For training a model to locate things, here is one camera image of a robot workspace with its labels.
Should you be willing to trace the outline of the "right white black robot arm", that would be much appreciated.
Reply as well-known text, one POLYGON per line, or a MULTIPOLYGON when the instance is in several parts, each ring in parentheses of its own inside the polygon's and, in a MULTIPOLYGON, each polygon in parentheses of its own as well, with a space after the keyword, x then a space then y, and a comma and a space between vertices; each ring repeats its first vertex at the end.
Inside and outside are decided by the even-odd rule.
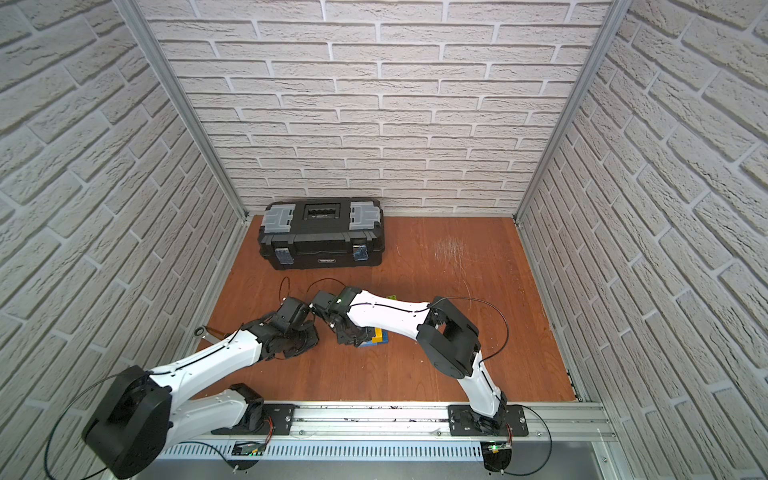
POLYGON ((346 287, 337 295, 318 292, 310 308, 341 345, 358 347, 376 329, 416 341, 433 367, 458 381, 469 401, 473 428, 493 434, 505 426, 506 396, 484 364, 479 329, 449 298, 414 303, 346 287))

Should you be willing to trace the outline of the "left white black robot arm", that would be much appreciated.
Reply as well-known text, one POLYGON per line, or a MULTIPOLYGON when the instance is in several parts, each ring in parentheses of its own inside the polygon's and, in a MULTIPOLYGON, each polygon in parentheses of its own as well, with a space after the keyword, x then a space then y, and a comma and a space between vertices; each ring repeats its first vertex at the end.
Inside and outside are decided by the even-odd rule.
POLYGON ((276 311, 193 355, 152 370, 123 370, 86 424, 85 444, 116 478, 127 479, 165 449, 199 435, 271 430, 263 397, 243 383, 215 396, 197 395, 233 372, 316 346, 309 313, 308 304, 288 297, 276 311))

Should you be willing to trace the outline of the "long blue lego brick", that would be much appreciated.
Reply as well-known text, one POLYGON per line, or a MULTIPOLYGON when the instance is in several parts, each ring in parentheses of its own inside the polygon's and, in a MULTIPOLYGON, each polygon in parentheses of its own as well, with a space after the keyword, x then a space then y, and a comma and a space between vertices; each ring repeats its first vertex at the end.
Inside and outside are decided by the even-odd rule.
POLYGON ((388 332, 380 328, 373 330, 373 337, 361 344, 361 347, 375 346, 388 343, 388 332))

